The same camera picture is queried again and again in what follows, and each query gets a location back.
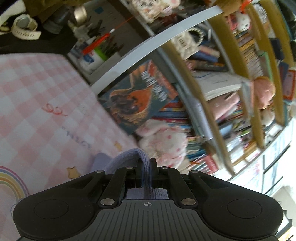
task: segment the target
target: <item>crosshair symbol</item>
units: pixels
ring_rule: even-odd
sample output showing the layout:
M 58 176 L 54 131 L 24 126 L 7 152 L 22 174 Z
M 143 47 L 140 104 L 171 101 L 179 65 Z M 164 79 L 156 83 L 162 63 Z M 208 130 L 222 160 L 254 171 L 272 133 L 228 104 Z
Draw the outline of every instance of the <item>crosshair symbol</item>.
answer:
M 150 206 L 152 205 L 152 203 L 150 203 L 150 202 L 146 202 L 146 203 L 144 203 L 143 205 L 145 205 L 146 207 L 150 207 Z

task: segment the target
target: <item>white plush toy with pink spots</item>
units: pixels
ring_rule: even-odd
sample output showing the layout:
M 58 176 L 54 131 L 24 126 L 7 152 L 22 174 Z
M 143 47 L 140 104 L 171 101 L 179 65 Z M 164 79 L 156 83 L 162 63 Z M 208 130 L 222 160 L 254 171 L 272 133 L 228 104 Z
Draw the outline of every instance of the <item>white plush toy with pink spots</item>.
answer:
M 147 120 L 136 130 L 143 138 L 139 147 L 150 158 L 155 157 L 159 167 L 177 168 L 186 156 L 187 138 L 180 127 L 169 126 L 165 121 Z

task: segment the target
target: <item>gray ribbed panel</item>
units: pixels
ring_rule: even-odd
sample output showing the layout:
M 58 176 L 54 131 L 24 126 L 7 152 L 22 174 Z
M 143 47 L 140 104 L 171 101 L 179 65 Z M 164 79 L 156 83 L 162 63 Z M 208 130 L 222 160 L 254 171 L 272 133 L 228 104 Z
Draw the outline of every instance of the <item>gray ribbed panel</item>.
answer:
M 123 200 L 102 210 L 80 234 L 63 241 L 230 241 L 214 233 L 193 210 L 177 207 L 173 200 Z M 275 237 L 262 241 L 277 241 Z

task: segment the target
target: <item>red scribble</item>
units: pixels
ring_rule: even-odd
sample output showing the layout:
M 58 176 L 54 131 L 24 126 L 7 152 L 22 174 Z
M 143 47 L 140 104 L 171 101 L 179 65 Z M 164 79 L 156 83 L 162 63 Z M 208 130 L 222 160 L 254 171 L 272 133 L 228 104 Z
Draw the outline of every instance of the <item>red scribble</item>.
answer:
M 48 113 L 53 113 L 55 115 L 62 115 L 62 116 L 68 116 L 63 114 L 63 111 L 60 107 L 53 107 L 51 104 L 47 103 L 44 107 L 42 107 L 42 110 L 48 112 Z

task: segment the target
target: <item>pink checkered tablecloth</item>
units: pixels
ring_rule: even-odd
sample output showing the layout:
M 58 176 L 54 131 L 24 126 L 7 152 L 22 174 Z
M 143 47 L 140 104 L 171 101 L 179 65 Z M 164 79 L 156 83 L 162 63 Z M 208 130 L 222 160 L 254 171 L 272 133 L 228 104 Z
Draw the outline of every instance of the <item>pink checkered tablecloth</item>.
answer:
M 61 55 L 0 55 L 0 83 L 0 240 L 12 241 L 18 201 L 137 144 Z

